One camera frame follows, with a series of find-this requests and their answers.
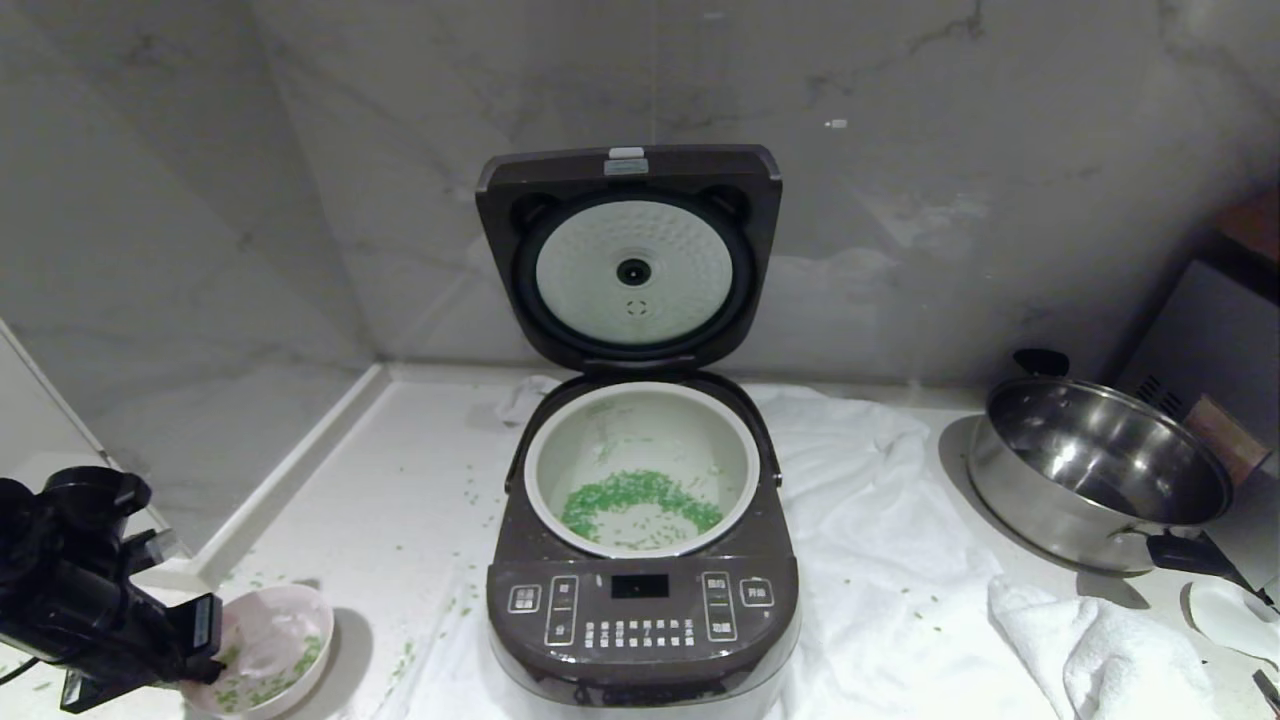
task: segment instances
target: power cord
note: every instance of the power cord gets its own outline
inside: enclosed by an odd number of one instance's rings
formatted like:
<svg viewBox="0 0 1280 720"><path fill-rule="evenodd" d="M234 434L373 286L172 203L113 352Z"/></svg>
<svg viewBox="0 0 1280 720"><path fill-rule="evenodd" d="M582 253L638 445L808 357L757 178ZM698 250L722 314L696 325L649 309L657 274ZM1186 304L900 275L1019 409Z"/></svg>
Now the power cord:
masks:
<svg viewBox="0 0 1280 720"><path fill-rule="evenodd" d="M22 675L27 670L31 670L32 667L36 666L37 662L40 662L40 660L35 659L35 657L32 657L31 660L23 662L22 665L18 666L17 670L14 670L13 673L9 673L4 678L0 678L0 685L8 683L9 680L12 680L14 678L17 678L18 675Z"/></svg>

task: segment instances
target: rice cooker lid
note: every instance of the rice cooker lid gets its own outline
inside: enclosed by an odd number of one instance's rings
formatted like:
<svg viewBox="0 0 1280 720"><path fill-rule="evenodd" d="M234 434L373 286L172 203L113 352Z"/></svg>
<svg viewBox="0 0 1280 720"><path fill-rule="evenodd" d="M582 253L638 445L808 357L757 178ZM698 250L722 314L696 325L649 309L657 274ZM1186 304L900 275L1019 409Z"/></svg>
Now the rice cooker lid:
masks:
<svg viewBox="0 0 1280 720"><path fill-rule="evenodd" d="M476 193L525 336L585 372L696 368L736 348L780 202L759 146L502 156Z"/></svg>

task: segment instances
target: rice cooker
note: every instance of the rice cooker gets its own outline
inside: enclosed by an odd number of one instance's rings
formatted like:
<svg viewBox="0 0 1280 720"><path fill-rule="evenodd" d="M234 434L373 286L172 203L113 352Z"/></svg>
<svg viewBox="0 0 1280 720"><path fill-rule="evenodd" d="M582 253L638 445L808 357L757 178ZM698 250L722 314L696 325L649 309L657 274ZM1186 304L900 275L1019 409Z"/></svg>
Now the rice cooker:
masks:
<svg viewBox="0 0 1280 720"><path fill-rule="evenodd" d="M581 373L520 439L485 588L493 651L539 702L724 717L777 697L800 625L782 474L751 400L701 368L746 336L781 196L750 145L484 169L516 319Z"/></svg>

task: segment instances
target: gray marble wall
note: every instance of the gray marble wall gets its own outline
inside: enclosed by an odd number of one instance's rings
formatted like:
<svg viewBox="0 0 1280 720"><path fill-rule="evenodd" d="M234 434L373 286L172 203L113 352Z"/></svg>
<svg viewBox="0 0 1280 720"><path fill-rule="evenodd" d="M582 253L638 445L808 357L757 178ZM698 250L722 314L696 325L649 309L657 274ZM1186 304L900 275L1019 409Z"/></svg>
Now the gray marble wall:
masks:
<svg viewBox="0 0 1280 720"><path fill-rule="evenodd" d="M724 365L982 383L1107 363L1225 202L1275 182L1275 0L252 0L378 347L525 363L490 155L762 142L786 178Z"/></svg>
<svg viewBox="0 0 1280 720"><path fill-rule="evenodd" d="M204 544L371 364L241 0L0 0L0 316Z"/></svg>

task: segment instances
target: black handle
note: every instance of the black handle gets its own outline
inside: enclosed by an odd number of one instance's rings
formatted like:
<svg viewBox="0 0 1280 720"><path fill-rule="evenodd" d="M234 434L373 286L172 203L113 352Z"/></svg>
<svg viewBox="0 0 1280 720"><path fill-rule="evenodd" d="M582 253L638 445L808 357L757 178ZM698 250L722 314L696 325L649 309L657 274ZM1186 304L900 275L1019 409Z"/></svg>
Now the black handle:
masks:
<svg viewBox="0 0 1280 720"><path fill-rule="evenodd" d="M1014 352L1014 363L1030 375L1065 378L1071 369L1071 360L1066 355L1043 347L1025 347Z"/></svg>
<svg viewBox="0 0 1280 720"><path fill-rule="evenodd" d="M1170 533L1148 536L1147 552L1151 553L1151 561L1157 568L1198 573L1201 575L1217 575L1249 591L1249 593L1262 598L1263 602L1271 603L1271 598L1249 587L1249 582L1244 579L1244 575L1235 568L1235 564L1226 555L1222 555L1222 551L1213 544L1213 541L1204 536L1194 539L1180 538Z"/></svg>

